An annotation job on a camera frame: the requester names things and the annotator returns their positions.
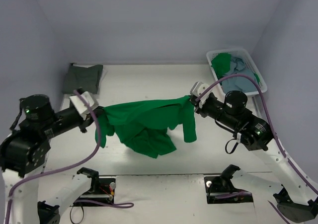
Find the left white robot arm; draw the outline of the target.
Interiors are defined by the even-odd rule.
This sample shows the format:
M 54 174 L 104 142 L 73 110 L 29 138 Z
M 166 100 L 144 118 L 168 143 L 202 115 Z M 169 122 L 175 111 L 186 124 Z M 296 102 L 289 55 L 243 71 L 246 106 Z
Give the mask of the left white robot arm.
M 82 194 L 99 189 L 99 173 L 75 164 L 78 172 L 52 199 L 38 200 L 39 178 L 46 176 L 43 165 L 50 140 L 74 128 L 85 133 L 98 124 L 102 107 L 89 92 L 75 92 L 69 108 L 55 112 L 49 97 L 36 94 L 20 100 L 20 114 L 11 134 L 0 146 L 0 167 L 5 181 L 6 224 L 57 224 L 61 215 Z

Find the grey t shirt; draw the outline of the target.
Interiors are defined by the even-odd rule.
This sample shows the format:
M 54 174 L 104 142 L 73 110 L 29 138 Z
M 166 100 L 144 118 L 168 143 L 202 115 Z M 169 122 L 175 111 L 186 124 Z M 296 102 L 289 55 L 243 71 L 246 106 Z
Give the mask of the grey t shirt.
M 65 76 L 62 93 L 72 94 L 75 89 L 82 88 L 92 94 L 97 94 L 103 73 L 103 65 L 91 67 L 69 66 Z

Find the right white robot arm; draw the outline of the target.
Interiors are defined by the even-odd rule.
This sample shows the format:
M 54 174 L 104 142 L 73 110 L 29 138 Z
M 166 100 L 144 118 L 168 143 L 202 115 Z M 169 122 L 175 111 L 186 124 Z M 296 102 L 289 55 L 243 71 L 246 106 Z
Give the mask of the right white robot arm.
M 246 108 L 247 96 L 241 91 L 230 91 L 224 102 L 220 102 L 209 93 L 197 101 L 202 93 L 202 89 L 190 92 L 195 112 L 203 118 L 214 119 L 217 126 L 232 134 L 236 145 L 242 144 L 262 160 L 278 179 L 278 182 L 266 181 L 231 164 L 211 181 L 208 199 L 236 197 L 243 191 L 259 188 L 265 191 L 268 202 L 286 223 L 315 219 L 318 215 L 317 183 L 292 163 L 282 145 L 276 143 L 269 124 Z

